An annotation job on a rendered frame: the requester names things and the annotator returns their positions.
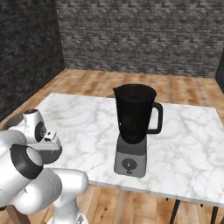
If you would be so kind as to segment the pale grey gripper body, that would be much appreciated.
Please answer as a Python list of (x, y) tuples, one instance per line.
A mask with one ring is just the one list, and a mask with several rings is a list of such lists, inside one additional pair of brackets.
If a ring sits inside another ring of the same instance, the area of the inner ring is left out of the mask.
[(61, 147), (60, 140), (55, 137), (54, 139), (44, 138), (35, 145), (38, 151), (58, 151)]

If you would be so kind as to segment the grey blender base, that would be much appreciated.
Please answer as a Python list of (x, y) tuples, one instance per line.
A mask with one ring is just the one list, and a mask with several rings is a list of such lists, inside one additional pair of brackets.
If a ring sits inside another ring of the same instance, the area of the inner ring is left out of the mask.
[(147, 137), (140, 143), (126, 143), (118, 136), (114, 171), (120, 175), (142, 178), (147, 165)]

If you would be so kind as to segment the black blender jar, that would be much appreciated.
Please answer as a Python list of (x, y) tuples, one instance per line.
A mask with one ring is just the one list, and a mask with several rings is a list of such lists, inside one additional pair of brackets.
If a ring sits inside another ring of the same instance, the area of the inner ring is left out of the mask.
[[(147, 134), (159, 134), (163, 124), (163, 106), (155, 102), (157, 92), (144, 84), (124, 84), (113, 88), (118, 127), (122, 139), (138, 144)], [(157, 127), (149, 129), (152, 109), (158, 111)]]

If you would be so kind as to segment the black table leg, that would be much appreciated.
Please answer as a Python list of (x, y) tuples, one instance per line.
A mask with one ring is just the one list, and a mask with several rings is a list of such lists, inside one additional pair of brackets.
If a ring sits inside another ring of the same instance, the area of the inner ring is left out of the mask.
[(170, 224), (173, 224), (173, 222), (175, 221), (175, 217), (176, 217), (177, 211), (179, 209), (179, 204), (180, 204), (180, 200), (176, 199), (175, 203), (174, 203), (173, 210), (172, 210), (172, 214), (171, 214)]
[(219, 210), (219, 207), (218, 207), (218, 206), (214, 206), (214, 207), (213, 207), (212, 217), (211, 217), (210, 224), (215, 224), (218, 210)]

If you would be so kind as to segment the dark tall cabinet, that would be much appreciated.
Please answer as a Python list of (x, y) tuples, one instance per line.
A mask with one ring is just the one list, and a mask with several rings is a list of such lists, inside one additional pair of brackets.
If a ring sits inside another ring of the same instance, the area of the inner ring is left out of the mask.
[(222, 52), (222, 55), (220, 57), (220, 63), (218, 65), (215, 79), (220, 86), (222, 93), (224, 94), (224, 51)]

